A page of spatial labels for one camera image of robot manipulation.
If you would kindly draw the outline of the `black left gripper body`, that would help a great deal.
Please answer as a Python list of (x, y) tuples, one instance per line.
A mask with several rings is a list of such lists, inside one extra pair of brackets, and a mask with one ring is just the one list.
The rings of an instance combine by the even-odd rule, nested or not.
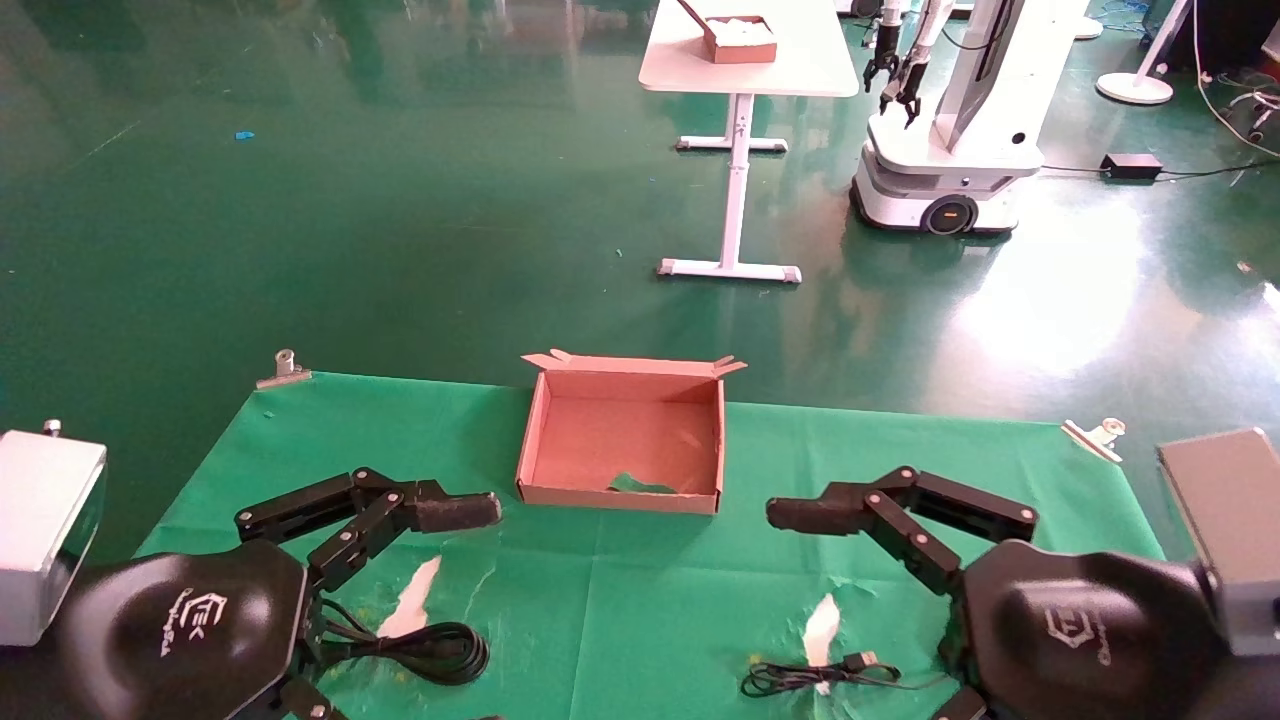
[(303, 603), (265, 541), (93, 568), (55, 620), (55, 688), (78, 719), (282, 719)]

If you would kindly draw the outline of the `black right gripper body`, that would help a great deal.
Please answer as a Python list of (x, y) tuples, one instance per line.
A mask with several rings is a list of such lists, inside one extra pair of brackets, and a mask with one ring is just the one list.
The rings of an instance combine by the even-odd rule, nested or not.
[(1020, 541), (964, 570), (963, 628), (995, 719), (1187, 719), (1230, 655), (1187, 565)]

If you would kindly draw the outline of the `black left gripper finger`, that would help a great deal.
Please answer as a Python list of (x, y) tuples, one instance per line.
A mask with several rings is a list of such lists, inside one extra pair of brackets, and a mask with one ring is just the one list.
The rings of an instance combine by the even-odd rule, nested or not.
[(347, 716), (305, 678), (284, 680), (268, 702), (269, 719), (337, 719)]
[(492, 492), (449, 495), (436, 480), (399, 482), (357, 468), (242, 509), (236, 524), (241, 541), (275, 544), (333, 527), (306, 569), (314, 589), (334, 592), (406, 532), (472, 530), (500, 518)]

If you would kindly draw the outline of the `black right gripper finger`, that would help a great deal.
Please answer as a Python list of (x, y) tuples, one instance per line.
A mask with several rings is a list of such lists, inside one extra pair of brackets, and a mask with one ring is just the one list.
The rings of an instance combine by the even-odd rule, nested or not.
[(961, 685), (934, 711), (933, 719), (982, 720), (986, 719), (987, 711), (988, 706), (982, 694), (969, 685)]
[(829, 483), (815, 498), (771, 498), (765, 516), (781, 530), (869, 536), (938, 596), (954, 593), (961, 561), (920, 518), (992, 543), (1030, 542), (1039, 520), (1029, 506), (910, 466), (870, 483)]

